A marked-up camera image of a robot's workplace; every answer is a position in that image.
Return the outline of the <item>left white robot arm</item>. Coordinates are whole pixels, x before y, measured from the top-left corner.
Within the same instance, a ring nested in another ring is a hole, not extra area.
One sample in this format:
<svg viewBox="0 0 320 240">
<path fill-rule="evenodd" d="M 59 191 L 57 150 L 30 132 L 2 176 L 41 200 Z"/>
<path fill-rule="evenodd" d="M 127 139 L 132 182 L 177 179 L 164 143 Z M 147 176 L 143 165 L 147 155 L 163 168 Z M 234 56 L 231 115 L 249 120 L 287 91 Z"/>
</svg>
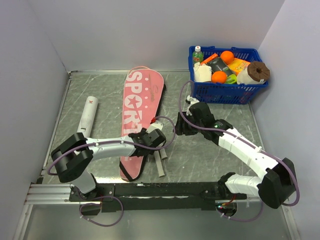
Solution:
<svg viewBox="0 0 320 240">
<path fill-rule="evenodd" d="M 139 133 L 109 139 L 86 138 L 78 132 L 51 152 L 53 163 L 47 172 L 53 175 L 51 169 L 55 168 L 61 183 L 71 183 L 87 201 L 93 201 L 99 188 L 94 176 L 87 172 L 89 163 L 111 157 L 144 157 L 165 142 L 166 137 L 158 128 L 143 128 Z"/>
</svg>

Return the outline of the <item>pink racket cover bag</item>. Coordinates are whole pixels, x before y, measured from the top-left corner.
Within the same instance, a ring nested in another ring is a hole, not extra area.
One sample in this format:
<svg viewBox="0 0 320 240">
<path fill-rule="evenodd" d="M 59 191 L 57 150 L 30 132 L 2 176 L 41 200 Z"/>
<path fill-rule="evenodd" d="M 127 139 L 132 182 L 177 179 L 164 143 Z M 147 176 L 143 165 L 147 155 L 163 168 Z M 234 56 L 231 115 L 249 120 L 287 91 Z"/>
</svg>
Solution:
<svg viewBox="0 0 320 240">
<path fill-rule="evenodd" d="M 166 85 L 163 76 L 148 67 L 129 71 L 124 82 L 121 135 L 148 128 L 161 108 Z"/>
</svg>

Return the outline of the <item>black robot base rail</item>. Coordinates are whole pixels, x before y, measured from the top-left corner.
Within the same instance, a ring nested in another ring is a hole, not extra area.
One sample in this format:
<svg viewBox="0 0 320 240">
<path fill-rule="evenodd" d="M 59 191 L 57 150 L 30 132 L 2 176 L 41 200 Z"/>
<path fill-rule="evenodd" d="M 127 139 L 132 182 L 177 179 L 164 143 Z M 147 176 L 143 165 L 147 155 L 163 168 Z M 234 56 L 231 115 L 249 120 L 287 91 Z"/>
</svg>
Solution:
<svg viewBox="0 0 320 240">
<path fill-rule="evenodd" d="M 243 193 L 231 193 L 218 182 L 99 183 L 90 193 L 71 187 L 72 203 L 97 203 L 103 213 L 120 210 L 214 211 L 216 203 L 245 200 Z"/>
</svg>

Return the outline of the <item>white shuttlecock tube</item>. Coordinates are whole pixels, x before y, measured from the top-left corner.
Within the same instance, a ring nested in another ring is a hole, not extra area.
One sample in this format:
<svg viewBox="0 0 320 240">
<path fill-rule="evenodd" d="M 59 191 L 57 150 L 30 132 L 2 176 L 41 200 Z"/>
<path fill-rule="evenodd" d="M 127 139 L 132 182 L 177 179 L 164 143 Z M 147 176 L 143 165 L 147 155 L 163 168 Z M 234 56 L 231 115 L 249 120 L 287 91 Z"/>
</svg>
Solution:
<svg viewBox="0 0 320 240">
<path fill-rule="evenodd" d="M 94 96 L 88 96 L 81 114 L 81 118 L 77 127 L 77 133 L 82 133 L 85 138 L 91 135 L 93 123 L 95 120 L 98 99 Z"/>
</svg>

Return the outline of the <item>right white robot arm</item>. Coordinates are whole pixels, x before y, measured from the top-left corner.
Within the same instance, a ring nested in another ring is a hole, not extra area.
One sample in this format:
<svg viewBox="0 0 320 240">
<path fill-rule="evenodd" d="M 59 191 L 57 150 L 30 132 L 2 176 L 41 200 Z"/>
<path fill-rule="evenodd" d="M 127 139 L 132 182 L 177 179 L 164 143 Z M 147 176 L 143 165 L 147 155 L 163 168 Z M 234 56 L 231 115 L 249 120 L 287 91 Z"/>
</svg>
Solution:
<svg viewBox="0 0 320 240">
<path fill-rule="evenodd" d="M 207 103 L 187 97 L 187 111 L 179 111 L 175 132 L 192 136 L 198 133 L 217 146 L 229 151 L 256 174 L 244 176 L 234 172 L 223 175 L 218 181 L 218 193 L 223 199 L 234 194 L 259 197 L 267 206 L 277 209 L 298 192 L 294 163 L 274 157 L 260 146 L 247 140 L 229 122 L 215 119 Z"/>
</svg>

